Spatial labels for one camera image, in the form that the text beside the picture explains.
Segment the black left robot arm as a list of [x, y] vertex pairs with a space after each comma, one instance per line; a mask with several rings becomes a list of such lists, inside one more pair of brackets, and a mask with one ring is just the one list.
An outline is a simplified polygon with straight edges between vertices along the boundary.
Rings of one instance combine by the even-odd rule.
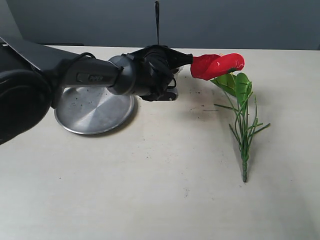
[[12, 36], [0, 39], [0, 142], [35, 127], [55, 109], [65, 88], [105, 87], [112, 94], [148, 102], [173, 98], [174, 69], [191, 54], [150, 45], [109, 60]]

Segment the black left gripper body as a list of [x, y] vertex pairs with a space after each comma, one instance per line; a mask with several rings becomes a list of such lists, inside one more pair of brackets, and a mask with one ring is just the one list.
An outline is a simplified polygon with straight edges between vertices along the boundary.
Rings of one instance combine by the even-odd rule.
[[172, 69], [176, 68], [180, 53], [165, 45], [150, 45], [130, 53], [133, 57], [146, 62], [150, 75], [159, 77], [164, 83], [174, 79]]

